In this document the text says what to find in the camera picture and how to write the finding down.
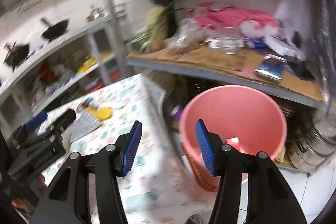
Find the black wok right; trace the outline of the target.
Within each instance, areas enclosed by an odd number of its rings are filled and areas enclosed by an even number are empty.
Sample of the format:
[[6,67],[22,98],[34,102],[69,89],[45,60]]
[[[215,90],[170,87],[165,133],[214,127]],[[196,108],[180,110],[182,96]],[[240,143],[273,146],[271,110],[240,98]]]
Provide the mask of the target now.
[[69,19],[62,20],[56,24],[51,24],[49,20],[43,16],[40,18],[40,21],[47,27],[45,32],[41,34],[41,38],[48,40],[49,42],[67,32]]

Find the cardboard shelf liner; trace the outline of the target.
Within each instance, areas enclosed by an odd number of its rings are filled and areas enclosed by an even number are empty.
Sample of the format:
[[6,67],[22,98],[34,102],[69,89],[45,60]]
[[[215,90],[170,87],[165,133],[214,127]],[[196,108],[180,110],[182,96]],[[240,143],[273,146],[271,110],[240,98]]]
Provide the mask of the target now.
[[280,83],[262,79],[255,69],[264,56],[255,50],[240,50],[235,55],[226,55],[219,50],[200,47],[189,53],[173,55],[167,49],[148,54],[130,53],[127,65],[242,85],[302,105],[318,108],[325,102],[319,83],[304,81],[284,71]]

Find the colourful wrapper ball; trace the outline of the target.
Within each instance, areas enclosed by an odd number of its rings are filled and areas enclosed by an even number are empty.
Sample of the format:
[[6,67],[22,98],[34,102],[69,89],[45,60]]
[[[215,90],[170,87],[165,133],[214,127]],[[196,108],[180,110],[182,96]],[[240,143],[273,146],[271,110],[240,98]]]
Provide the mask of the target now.
[[95,108],[95,106],[93,104],[93,98],[92,97],[88,97],[85,100],[83,100],[81,103],[79,103],[79,105],[76,107],[75,111],[77,113],[80,113],[87,108],[91,108],[91,109]]

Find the pink plastic trash bucket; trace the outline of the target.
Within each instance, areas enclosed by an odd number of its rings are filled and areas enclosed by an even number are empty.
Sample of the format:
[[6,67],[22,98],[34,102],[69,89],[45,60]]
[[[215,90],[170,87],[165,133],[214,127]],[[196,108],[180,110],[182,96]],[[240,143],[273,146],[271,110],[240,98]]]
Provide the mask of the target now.
[[264,151],[275,159],[285,145],[286,119],[276,101],[265,93],[245,86],[226,85],[197,95],[183,109],[179,133],[195,180],[209,192],[217,191],[219,178],[206,170],[195,134],[199,119],[222,141],[238,138],[240,148],[247,154]]

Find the white plastic bag on shelf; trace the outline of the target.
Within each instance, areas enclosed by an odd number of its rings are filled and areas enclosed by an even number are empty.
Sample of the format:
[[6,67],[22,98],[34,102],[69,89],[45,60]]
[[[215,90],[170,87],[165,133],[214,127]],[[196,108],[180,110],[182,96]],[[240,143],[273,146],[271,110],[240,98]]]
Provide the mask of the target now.
[[313,37],[309,0],[280,0],[273,18],[280,27],[277,34],[265,37],[266,45],[282,57],[306,61],[307,46]]

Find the small yellow foam net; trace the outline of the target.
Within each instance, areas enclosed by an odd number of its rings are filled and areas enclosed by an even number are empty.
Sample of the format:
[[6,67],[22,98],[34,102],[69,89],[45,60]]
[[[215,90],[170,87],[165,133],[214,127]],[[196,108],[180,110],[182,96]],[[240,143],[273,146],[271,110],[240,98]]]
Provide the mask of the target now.
[[101,122],[110,119],[113,115],[112,108],[110,107],[101,107],[98,109],[86,107],[85,111],[96,117]]

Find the pink polka dot cloth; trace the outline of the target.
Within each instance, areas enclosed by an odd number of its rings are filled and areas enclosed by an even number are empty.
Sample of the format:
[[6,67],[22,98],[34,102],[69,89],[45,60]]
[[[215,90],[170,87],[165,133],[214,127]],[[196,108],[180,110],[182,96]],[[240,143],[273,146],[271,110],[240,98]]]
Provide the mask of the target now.
[[273,15],[261,10],[203,2],[190,9],[187,16],[202,27],[233,28],[245,38],[264,38],[280,33],[280,26]]

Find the white kitchen cabinet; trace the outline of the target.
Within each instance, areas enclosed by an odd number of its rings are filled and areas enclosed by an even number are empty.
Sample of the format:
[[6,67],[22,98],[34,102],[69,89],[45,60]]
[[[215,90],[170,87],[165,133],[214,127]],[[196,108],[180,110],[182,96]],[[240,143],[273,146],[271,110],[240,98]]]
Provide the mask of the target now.
[[1,85],[1,129],[10,135],[19,125],[56,101],[83,92],[80,83],[90,74],[104,85],[112,80],[108,64],[122,61],[124,46],[109,18],[68,31],[34,52]]

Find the stainless steel stacked pots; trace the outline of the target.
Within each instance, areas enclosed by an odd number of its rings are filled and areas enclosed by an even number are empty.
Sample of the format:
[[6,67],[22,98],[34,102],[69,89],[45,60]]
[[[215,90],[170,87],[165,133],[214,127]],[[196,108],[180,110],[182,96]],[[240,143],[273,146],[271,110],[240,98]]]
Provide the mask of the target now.
[[293,120],[286,152],[291,165],[315,173],[335,157],[335,115],[315,115],[301,111]]

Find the silver mesh scrub cloth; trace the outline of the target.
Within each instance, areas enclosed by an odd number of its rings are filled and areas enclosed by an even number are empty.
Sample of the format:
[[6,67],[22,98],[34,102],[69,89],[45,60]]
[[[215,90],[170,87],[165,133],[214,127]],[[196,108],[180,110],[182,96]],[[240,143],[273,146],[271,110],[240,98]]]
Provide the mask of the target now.
[[84,111],[79,118],[72,122],[63,133],[64,141],[71,145],[80,138],[92,133],[102,125],[94,115]]

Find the clear bag on shelf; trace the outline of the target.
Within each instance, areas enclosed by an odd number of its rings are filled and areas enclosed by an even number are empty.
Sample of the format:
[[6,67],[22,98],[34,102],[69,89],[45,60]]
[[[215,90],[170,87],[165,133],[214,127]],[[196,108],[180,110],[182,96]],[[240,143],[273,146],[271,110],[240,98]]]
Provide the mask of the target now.
[[185,18],[179,22],[175,35],[165,40],[165,47],[171,54],[182,54],[197,49],[205,39],[205,30],[198,22]]

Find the glass mug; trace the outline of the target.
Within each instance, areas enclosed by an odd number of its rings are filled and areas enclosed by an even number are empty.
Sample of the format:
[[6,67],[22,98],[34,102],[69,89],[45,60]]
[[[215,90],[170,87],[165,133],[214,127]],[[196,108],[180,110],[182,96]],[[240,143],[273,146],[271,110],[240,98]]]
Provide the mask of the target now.
[[218,26],[210,36],[208,46],[227,55],[234,55],[244,47],[244,38],[236,27]]

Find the floral bear tablecloth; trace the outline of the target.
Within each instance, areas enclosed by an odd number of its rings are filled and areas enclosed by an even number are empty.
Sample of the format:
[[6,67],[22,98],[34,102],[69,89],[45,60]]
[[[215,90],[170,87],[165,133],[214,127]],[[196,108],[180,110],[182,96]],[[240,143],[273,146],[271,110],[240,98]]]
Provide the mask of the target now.
[[164,96],[143,75],[105,88],[107,133],[69,155],[32,223],[209,223],[213,198],[173,150],[159,112]]

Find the smartphone with blue case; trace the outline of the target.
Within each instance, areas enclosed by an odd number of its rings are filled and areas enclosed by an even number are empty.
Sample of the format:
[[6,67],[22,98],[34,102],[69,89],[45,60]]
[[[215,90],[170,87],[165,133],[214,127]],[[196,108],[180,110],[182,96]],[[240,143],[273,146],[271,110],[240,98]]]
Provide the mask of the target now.
[[255,69],[255,74],[263,79],[279,83],[282,80],[284,66],[287,60],[273,54],[266,54],[261,64]]

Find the bag of vegetables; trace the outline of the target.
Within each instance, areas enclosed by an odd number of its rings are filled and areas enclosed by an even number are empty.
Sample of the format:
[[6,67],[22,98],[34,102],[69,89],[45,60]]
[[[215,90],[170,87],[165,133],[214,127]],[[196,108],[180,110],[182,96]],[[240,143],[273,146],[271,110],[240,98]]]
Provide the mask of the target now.
[[128,42],[130,51],[147,54],[165,48],[165,40],[174,36],[178,24],[175,0],[151,0],[153,7],[145,16],[145,26]]

